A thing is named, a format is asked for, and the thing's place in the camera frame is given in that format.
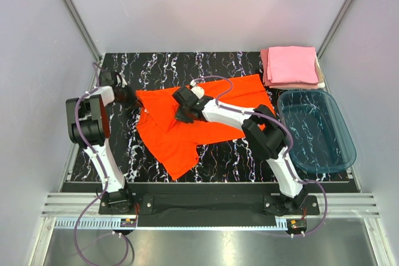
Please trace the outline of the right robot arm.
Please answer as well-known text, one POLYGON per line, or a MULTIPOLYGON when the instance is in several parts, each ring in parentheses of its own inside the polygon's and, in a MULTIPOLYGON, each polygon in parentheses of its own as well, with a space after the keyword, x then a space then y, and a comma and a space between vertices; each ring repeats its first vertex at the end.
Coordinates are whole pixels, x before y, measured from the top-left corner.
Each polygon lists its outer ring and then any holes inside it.
POLYGON ((206 96, 199 86, 180 87, 172 97, 178 103, 176 120, 219 123, 244 133, 251 151, 267 161, 279 184, 280 196, 265 203, 268 213, 283 216, 305 209, 309 193, 289 157, 292 136, 267 106, 245 108, 229 105, 206 96))

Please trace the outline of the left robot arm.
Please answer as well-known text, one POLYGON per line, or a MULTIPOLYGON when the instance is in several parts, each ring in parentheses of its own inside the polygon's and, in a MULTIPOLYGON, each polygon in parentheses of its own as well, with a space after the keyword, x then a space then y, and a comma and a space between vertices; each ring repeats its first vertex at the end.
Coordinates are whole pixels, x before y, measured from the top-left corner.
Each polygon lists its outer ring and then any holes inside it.
POLYGON ((71 142, 88 155, 100 176, 100 213, 126 214, 133 210, 135 199, 110 148, 106 107, 119 103, 132 108, 137 98, 124 76, 116 71, 101 71, 99 83, 99 87, 84 96, 66 100, 68 134, 71 142))

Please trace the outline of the orange t-shirt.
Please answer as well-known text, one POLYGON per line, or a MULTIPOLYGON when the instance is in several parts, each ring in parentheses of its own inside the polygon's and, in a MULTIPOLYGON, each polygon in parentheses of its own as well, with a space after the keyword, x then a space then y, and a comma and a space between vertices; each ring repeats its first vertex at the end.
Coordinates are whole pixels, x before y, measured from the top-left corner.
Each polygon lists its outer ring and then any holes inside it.
MULTIPOLYGON (((231 78, 233 89, 221 101, 239 107, 274 107, 260 76, 248 75, 231 78)), ((143 107, 137 123, 138 133, 150 153, 176 180, 199 161, 197 147, 244 137, 244 133, 228 125, 194 121, 183 123, 175 119, 178 103, 172 97, 177 88, 137 90, 136 96, 143 107)))

